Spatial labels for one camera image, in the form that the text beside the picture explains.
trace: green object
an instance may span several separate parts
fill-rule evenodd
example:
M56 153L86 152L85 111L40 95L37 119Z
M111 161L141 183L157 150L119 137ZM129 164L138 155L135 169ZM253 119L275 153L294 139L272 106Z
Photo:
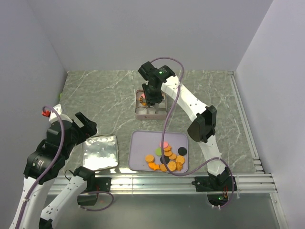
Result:
M161 156L162 155L161 147L156 149L156 155L157 156Z

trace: black disc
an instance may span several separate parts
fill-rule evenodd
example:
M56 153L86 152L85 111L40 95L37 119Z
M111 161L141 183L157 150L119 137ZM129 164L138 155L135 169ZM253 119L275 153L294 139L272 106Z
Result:
M168 156L164 156L165 157L165 162L168 164L169 162L170 162L170 159L168 158Z
M181 155L181 156L186 155L186 154L187 154L186 148L180 147L180 148L178 149L178 154Z

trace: cable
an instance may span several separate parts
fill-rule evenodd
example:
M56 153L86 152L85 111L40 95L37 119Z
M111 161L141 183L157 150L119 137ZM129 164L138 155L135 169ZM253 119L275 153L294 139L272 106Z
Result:
M69 169L67 169L67 170L65 171L65 173L64 173L65 178L66 178L68 181L70 181L71 178L68 178L67 175L66 175L66 172L68 172L68 171L69 171L70 173L72 173L73 176L74 176L74 173L73 173L71 170L69 170Z
M54 159L51 161L51 163L49 164L49 166L43 171L43 173L36 179L36 181L33 183L33 185L30 187L27 195L24 197L24 199L26 201L23 202L22 206L21 206L21 209L20 209L20 213L19 213L19 216L18 216L18 220L17 220L17 223L16 223L16 227L15 229L19 229L19 226L21 224L21 221L22 221L22 218L23 218L23 214L24 214L24 210L25 210L25 207L27 205L27 203L30 201L30 196L33 192L33 190L35 189L35 187L38 185L39 181L44 177L44 175L47 174L47 172L53 167L53 165L55 164L55 162L57 161L59 155L61 154L61 149L62 149L62 146L63 146L63 142L64 142L64 136L65 136L65 130L64 130L64 126L63 126L63 122L62 122L62 119L60 117L60 115L57 113L57 111L51 107L51 106L44 106L42 108L43 111L45 111L45 108L48 108L49 110L53 111L56 116L57 116L57 119L61 125L61 142L59 144L59 147L58 147L58 150L57 150L57 153L54 157Z
M103 210L106 210L107 208L109 208L111 206L111 204L113 204L113 202L114 202L114 196L112 193L103 192L103 191L83 192L83 194L99 194L99 193L104 193L104 194L108 194L109 196L111 196L112 199L111 199L110 204L108 204L107 206L100 208L100 209L89 209L89 208L85 208L84 206L79 206L79 207L84 209L85 211L103 211Z
M166 116L166 119L165 119L165 122L164 122L164 126L163 126L162 137L161 137L161 145L163 146L163 144L164 144L164 135L165 135L165 131L166 131L166 126L167 126L167 123L168 123L168 120L169 120L169 118L170 118L170 116L171 116L172 111L173 111L174 108L176 107L176 104L177 104L177 101L178 101L178 98L179 98L179 95L180 95L181 81L182 81L182 79L183 79L183 77L184 77L184 66L182 65L182 63L181 63L180 61L178 61L178 60L176 60L176 59L174 59L174 58L171 58L171 57L159 57L159 58L153 59L153 60L151 61L151 63L153 63L153 62L156 61L156 60L160 60L160 59L167 59L167 60L175 61L175 62L177 62L177 63L181 66L181 69L182 69L181 76L180 76L180 78L179 78L178 88L177 88L177 90L178 90L177 96L176 96L176 98L175 98L175 100L174 100L174 102L173 102L173 104L172 104L172 106L171 106L170 111L168 112L168 114L167 114L167 116ZM164 157L164 148L163 148L163 147L161 147L161 152L162 152L162 160L165 161L165 157ZM164 163L164 165L165 165L167 171L168 171L170 174L172 174L172 175L174 175L174 176L177 176L177 177L183 177L183 176L190 175L190 174L196 172L198 169L200 169L201 167L205 166L206 164L208 164L210 161L213 161L213 160L220 160L220 161L222 161L222 162L225 164L225 166L227 166L227 168L229 169L229 172L230 172L230 175L231 175L232 192L231 192L231 195L230 195L230 198L228 199L228 201L227 201L224 205L221 206L221 208L223 208L223 207L225 207L227 204L229 204L229 203L231 202L231 199L233 198L233 193L234 193L234 179L233 179L233 174L232 174L232 171L231 171L231 169L229 168L228 164L227 164L223 159L221 159L221 158L219 158L219 157L213 157L213 158L211 158L211 159L205 161L202 165L198 166L196 169L194 169L194 170L192 170L192 171L190 171L190 172L185 172L185 173L174 173L174 172L172 172L172 171L169 170L169 168L168 168L168 166L167 166L166 163Z

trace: tray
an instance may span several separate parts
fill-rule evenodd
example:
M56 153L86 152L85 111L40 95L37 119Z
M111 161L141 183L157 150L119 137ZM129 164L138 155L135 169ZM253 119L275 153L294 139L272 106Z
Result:
M161 131L146 131L146 130L136 130L133 132L129 157L128 157L128 166L131 170L141 170L141 171L152 171L152 172L161 172L160 170L152 170L148 167L148 164L145 161L145 156L152 154L155 157L155 163L161 164L160 156L157 156L155 153L156 148L160 147L162 132ZM188 150L188 140L187 136L183 133L175 132L166 132L164 136L164 141L172 147L172 152L178 154L178 149L184 147ZM175 171L176 173L184 173L189 168L189 158L188 153L184 156L185 163L181 171Z

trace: wall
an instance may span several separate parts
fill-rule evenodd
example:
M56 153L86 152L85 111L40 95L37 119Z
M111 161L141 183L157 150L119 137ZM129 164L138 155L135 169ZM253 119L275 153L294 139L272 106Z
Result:
M28 0L67 70L236 70L272 0Z
M0 1L0 31L0 228L8 228L26 159L49 126L41 108L57 103L66 72L26 1Z
M275 0L237 68L264 168L291 229L305 226L305 1Z

